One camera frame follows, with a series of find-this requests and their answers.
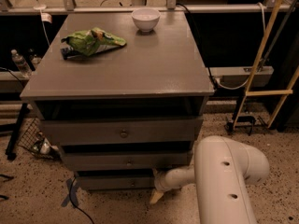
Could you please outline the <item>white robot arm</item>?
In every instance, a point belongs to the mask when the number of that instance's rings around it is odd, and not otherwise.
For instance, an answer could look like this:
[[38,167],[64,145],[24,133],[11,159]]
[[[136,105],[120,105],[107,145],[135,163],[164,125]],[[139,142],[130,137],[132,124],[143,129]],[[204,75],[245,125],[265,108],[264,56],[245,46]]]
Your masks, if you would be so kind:
[[200,224],[257,224],[247,186],[263,183],[269,171],[269,161],[258,148],[209,136],[196,145],[194,165],[153,172],[149,202],[155,204],[169,190],[194,184]]

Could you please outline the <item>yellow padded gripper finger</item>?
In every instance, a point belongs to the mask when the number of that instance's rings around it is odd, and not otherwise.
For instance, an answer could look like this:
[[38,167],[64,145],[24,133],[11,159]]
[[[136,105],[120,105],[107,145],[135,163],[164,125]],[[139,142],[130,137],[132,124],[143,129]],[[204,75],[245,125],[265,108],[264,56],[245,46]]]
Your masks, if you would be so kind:
[[163,196],[164,193],[162,191],[154,189],[150,195],[149,203],[156,204]]

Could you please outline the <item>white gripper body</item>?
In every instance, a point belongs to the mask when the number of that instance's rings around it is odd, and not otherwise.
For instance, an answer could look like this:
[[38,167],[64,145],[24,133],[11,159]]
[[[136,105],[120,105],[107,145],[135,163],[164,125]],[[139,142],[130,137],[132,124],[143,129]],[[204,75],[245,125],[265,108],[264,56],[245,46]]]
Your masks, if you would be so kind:
[[152,170],[154,175],[154,186],[160,192],[167,192],[172,189],[179,189],[176,170],[159,171]]

